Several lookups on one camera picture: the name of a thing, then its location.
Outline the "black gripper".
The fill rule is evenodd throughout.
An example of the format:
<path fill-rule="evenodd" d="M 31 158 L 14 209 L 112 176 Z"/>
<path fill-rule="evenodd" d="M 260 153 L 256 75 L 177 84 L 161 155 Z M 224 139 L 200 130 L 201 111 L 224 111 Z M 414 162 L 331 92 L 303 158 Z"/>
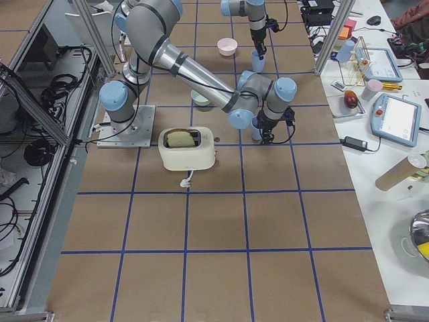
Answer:
<path fill-rule="evenodd" d="M 259 111 L 257 114 L 257 124 L 259 129 L 262 129 L 263 132 L 261 135 L 261 145 L 273 144 L 274 135 L 269 131 L 281 121 L 285 121 L 287 126 L 295 127 L 295 111 L 291 107 L 288 107 L 283 115 L 276 120 L 266 116 L 263 110 Z"/>
<path fill-rule="evenodd" d="M 264 39 L 266 37 L 266 30 L 270 29 L 273 32 L 279 32 L 278 21 L 274 18 L 262 18 L 259 20 L 250 20 L 249 27 L 251 32 L 251 39 L 255 43 L 255 49 L 257 51 L 257 56 L 260 60 L 265 58 L 266 47 L 264 44 Z"/>

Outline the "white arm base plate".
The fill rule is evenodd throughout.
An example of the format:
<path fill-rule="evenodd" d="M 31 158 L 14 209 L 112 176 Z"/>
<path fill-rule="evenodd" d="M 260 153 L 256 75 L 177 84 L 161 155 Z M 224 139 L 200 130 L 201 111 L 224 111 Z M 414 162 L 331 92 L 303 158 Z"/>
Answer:
<path fill-rule="evenodd" d="M 137 115 L 124 124 L 111 122 L 107 112 L 103 121 L 109 123 L 99 132 L 100 148 L 149 148 L 156 113 L 155 105 L 134 105 Z"/>

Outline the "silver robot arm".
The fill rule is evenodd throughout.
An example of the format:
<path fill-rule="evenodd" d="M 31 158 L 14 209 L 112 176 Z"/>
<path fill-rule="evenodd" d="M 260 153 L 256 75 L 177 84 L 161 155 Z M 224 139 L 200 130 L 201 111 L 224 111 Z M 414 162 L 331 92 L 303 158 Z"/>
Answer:
<path fill-rule="evenodd" d="M 183 14 L 181 1 L 137 1 L 129 13 L 115 14 L 113 21 L 128 36 L 133 48 L 123 77 L 105 83 L 99 99 L 110 118 L 114 134 L 132 132 L 141 123 L 134 102 L 158 69 L 185 82 L 227 115 L 236 129 L 255 125 L 263 145 L 274 144 L 273 128 L 284 121 L 294 127 L 294 100 L 297 84 L 288 77 L 271 80 L 256 72 L 242 72 L 233 89 L 205 67 L 173 45 L 170 34 Z"/>
<path fill-rule="evenodd" d="M 276 19 L 270 18 L 265 10 L 264 0 L 222 0 L 221 13 L 230 17 L 246 17 L 249 22 L 251 39 L 259 60 L 265 58 L 267 51 L 265 38 L 267 30 L 277 33 L 281 29 Z"/>

